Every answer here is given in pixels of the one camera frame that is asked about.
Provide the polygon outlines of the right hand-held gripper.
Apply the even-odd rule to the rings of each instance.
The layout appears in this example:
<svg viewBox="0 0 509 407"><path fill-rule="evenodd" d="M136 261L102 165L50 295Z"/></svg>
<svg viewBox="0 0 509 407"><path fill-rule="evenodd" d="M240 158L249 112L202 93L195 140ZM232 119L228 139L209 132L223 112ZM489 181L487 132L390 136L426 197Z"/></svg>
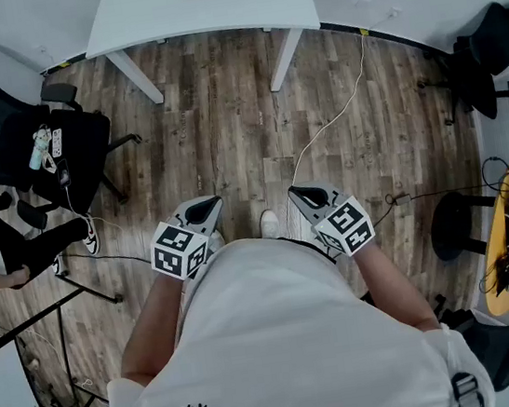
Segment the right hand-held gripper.
<svg viewBox="0 0 509 407"><path fill-rule="evenodd" d="M319 208L333 206L335 202L330 183L293 185L288 195L329 248L352 257L375 238L372 221L355 197L348 197L319 222Z"/></svg>

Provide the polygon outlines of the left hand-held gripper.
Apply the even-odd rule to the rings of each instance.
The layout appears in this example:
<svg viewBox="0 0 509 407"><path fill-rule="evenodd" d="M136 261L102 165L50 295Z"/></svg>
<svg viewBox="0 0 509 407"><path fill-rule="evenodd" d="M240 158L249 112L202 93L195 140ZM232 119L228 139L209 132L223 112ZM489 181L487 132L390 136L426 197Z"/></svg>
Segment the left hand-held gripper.
<svg viewBox="0 0 509 407"><path fill-rule="evenodd" d="M154 271L186 280L211 257L210 236L221 214L222 199L218 196L196 197L181 203L181 218L189 225L161 222L154 230L150 246Z"/></svg>

